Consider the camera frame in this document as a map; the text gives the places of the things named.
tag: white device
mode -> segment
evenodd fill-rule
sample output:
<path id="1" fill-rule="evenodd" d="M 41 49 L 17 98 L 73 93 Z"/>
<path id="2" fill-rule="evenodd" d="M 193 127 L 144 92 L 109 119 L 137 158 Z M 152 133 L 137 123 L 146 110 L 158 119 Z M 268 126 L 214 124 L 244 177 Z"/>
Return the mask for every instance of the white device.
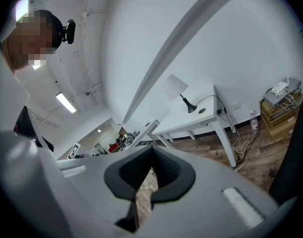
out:
<path id="1" fill-rule="evenodd" d="M 288 83 L 281 81 L 271 89 L 271 92 L 276 96 L 279 96 L 283 94 L 285 90 L 288 89 L 288 87 L 289 87 L 289 81 Z"/>

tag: plastic bottle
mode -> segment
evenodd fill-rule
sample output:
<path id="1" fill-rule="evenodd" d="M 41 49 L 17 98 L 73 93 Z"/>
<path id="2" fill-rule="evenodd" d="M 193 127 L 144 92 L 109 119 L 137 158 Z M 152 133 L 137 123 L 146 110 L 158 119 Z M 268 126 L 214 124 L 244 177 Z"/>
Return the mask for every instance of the plastic bottle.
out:
<path id="1" fill-rule="evenodd" d="M 250 125 L 253 132 L 258 130 L 258 120 L 256 117 L 256 111 L 250 111 Z"/>

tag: wall outlet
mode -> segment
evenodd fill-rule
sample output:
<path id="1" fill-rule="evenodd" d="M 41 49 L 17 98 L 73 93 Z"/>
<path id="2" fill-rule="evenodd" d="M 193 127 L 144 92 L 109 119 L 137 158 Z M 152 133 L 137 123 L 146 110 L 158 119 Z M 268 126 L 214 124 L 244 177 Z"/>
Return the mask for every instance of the wall outlet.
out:
<path id="1" fill-rule="evenodd" d="M 233 109 L 236 110 L 236 109 L 239 109 L 241 107 L 241 104 L 239 101 L 235 101 L 232 103 L 232 106 L 233 106 Z"/>

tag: router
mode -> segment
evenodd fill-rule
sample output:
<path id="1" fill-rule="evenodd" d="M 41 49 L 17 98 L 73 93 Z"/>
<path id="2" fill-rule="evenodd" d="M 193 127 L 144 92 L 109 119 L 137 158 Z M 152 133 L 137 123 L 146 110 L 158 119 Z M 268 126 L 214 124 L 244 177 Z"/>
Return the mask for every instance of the router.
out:
<path id="1" fill-rule="evenodd" d="M 301 87 L 301 81 L 295 78 L 285 78 L 279 82 L 274 88 L 264 95 L 264 100 L 268 102 L 273 108 L 278 107 L 282 102 L 284 102 L 286 94 L 289 91 L 298 91 Z"/>

